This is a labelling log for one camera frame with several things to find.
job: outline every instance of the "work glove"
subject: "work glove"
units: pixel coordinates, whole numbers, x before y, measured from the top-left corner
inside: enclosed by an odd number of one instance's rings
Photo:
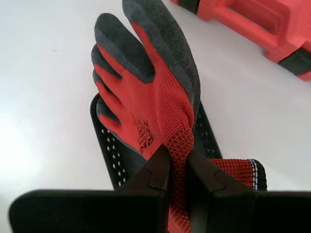
[[[186,39],[160,0],[123,0],[123,11],[137,40],[111,14],[95,25],[93,78],[102,97],[101,123],[148,160],[163,144],[172,157],[169,231],[190,232],[185,209],[186,158],[193,148],[200,81]],[[215,161],[252,185],[249,161]]]

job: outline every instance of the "black latch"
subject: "black latch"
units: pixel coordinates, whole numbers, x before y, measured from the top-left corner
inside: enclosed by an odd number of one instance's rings
[[[311,52],[300,48],[278,64],[294,75],[304,74],[311,70]]]
[[[196,14],[198,11],[200,0],[179,0],[178,5]]]

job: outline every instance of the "glove logo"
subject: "glove logo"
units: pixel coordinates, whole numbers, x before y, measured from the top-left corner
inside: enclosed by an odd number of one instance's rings
[[[137,142],[140,146],[139,152],[143,154],[144,150],[153,143],[154,137],[150,132],[148,121],[144,120],[142,123],[139,119],[133,117],[133,124],[136,125],[138,131]]]

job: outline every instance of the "white surface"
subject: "white surface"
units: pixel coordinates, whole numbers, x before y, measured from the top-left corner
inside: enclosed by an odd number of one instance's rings
[[[189,42],[223,156],[262,162],[270,190],[311,190],[311,83],[218,22],[165,4]],[[10,231],[9,204],[27,191],[112,188],[89,115],[93,26],[102,12],[130,28],[121,0],[1,1],[2,233]]]

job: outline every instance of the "red plastic case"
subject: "red plastic case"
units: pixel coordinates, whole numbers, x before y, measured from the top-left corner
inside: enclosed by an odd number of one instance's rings
[[[172,2],[183,6],[185,0]],[[260,45],[275,63],[300,48],[311,52],[311,0],[200,0],[194,13]],[[311,71],[298,76],[311,81]]]

